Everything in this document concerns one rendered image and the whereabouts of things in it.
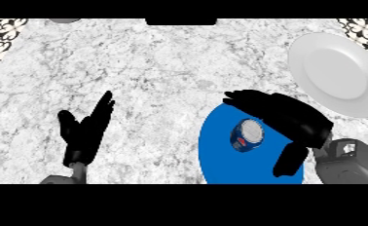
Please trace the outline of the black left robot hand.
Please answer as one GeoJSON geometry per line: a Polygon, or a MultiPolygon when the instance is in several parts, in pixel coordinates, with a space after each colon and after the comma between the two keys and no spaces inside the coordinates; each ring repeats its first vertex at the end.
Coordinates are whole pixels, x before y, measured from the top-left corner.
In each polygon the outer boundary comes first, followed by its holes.
{"type": "Polygon", "coordinates": [[[83,163],[88,166],[94,162],[112,121],[114,105],[113,92],[109,91],[103,95],[91,115],[82,121],[69,110],[60,111],[61,136],[67,142],[66,167],[75,163],[83,163]]]}

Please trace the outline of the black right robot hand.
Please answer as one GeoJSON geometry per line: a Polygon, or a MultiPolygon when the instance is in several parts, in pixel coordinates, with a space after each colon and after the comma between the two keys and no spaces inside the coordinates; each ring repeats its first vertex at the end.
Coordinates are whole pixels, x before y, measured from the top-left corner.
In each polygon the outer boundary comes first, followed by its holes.
{"type": "Polygon", "coordinates": [[[330,139],[335,123],[304,101],[286,94],[267,94],[256,90],[225,92],[224,102],[264,123],[290,140],[274,175],[293,176],[308,157],[310,148],[321,149],[330,139]]]}

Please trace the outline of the blue can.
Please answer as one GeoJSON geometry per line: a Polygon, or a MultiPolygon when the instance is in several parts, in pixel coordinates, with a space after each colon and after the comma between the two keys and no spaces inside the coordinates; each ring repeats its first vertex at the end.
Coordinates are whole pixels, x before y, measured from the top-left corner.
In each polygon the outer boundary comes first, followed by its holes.
{"type": "Polygon", "coordinates": [[[265,130],[261,123],[253,119],[243,119],[231,132],[231,145],[239,152],[256,149],[265,138],[265,130]]]}

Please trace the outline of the white plate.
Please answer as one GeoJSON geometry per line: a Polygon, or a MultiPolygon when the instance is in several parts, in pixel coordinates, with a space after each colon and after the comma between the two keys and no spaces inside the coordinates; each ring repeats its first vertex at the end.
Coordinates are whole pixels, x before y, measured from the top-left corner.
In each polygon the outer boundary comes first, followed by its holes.
{"type": "Polygon", "coordinates": [[[355,118],[368,118],[368,52],[330,33],[301,36],[290,45],[295,82],[320,104],[355,118]]]}

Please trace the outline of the blue plate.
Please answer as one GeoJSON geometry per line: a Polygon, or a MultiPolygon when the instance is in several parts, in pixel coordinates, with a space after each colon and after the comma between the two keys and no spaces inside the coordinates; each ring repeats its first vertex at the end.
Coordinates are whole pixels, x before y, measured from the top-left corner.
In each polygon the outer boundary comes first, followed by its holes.
{"type": "Polygon", "coordinates": [[[199,137],[199,159],[209,184],[301,184],[304,168],[293,176],[274,175],[274,165],[292,140],[264,121],[222,103],[209,114],[199,137]],[[242,120],[255,120],[265,138],[249,152],[236,150],[231,133],[242,120]]]}

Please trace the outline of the black and white patterned mat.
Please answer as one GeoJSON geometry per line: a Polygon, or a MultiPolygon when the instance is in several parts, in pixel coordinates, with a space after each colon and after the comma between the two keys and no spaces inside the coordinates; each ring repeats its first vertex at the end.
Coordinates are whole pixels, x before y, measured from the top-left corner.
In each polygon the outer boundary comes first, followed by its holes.
{"type": "Polygon", "coordinates": [[[368,51],[368,19],[339,19],[347,37],[368,51]]]}
{"type": "Polygon", "coordinates": [[[0,19],[0,60],[27,26],[29,19],[0,19]]]}

